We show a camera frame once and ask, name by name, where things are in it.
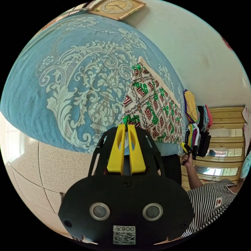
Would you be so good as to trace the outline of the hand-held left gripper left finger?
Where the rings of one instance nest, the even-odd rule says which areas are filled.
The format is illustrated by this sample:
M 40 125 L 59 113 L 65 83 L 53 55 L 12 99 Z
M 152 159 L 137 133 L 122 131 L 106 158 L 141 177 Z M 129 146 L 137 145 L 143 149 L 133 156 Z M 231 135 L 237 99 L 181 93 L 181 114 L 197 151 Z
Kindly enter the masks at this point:
M 115 139 L 112 145 L 109 161 L 107 164 L 107 171 L 109 173 L 123 173 L 124 166 L 124 149 L 125 149 L 125 124 L 117 127 Z

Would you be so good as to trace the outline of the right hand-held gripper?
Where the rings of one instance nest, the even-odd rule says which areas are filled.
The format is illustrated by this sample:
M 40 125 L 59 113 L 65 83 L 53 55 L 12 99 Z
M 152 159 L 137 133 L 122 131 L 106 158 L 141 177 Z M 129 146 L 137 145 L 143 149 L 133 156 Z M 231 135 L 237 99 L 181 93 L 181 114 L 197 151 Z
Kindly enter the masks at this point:
M 187 156 L 190 156 L 190 154 L 192 154 L 192 149 L 190 146 L 186 146 L 186 144 L 182 142 L 181 147 Z

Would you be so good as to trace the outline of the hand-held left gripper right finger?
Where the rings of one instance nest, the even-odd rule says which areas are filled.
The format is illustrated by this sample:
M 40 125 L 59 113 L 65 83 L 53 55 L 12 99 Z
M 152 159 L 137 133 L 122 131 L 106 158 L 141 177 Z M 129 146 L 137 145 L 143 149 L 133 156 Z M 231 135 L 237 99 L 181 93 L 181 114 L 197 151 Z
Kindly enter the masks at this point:
M 140 142 L 134 125 L 128 125 L 129 139 L 129 159 L 131 175 L 144 173 L 146 171 L 143 154 L 140 147 Z

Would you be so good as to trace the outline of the person's right hand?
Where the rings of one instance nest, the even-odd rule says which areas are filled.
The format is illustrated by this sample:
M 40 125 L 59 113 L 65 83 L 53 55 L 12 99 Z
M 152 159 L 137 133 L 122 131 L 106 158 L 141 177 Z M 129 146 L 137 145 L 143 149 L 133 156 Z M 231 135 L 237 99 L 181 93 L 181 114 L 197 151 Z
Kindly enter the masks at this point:
M 186 168 L 194 168 L 192 153 L 184 154 L 181 159 L 181 165 Z

